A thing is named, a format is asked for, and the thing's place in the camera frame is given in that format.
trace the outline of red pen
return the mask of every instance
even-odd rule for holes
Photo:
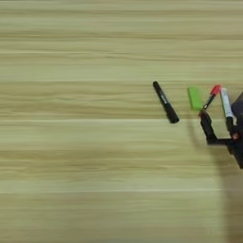
[[[216,97],[216,95],[220,92],[221,89],[221,85],[217,84],[213,87],[213,89],[210,92],[210,97],[208,99],[208,101],[203,105],[204,110],[206,110],[209,105],[212,103],[212,101],[214,100],[214,98]]]

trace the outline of white pen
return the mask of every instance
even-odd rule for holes
[[[229,132],[233,132],[234,115],[229,101],[227,88],[221,87],[220,94],[221,94],[221,100],[224,108],[224,115],[226,119],[227,129]]]

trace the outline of black device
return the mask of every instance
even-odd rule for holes
[[[230,122],[229,116],[226,118],[227,128],[231,135],[229,139],[218,139],[212,127],[212,120],[206,110],[202,110],[200,114],[201,126],[206,135],[206,140],[209,145],[225,145],[231,155],[233,155],[240,167],[243,169],[243,93],[232,104],[232,111],[237,121]]]
[[[167,114],[170,123],[177,123],[179,121],[178,115],[169,100],[167,99],[166,95],[162,91],[161,87],[159,86],[159,83],[157,81],[154,81],[153,87],[158,94],[158,97],[163,105],[163,108]]]

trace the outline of wooden table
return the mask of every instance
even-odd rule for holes
[[[0,242],[242,243],[243,172],[186,92],[243,91],[242,26],[242,1],[1,1]]]

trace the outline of green eraser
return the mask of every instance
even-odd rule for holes
[[[192,109],[201,110],[203,102],[201,99],[200,91],[197,87],[191,86],[188,88],[188,96]]]

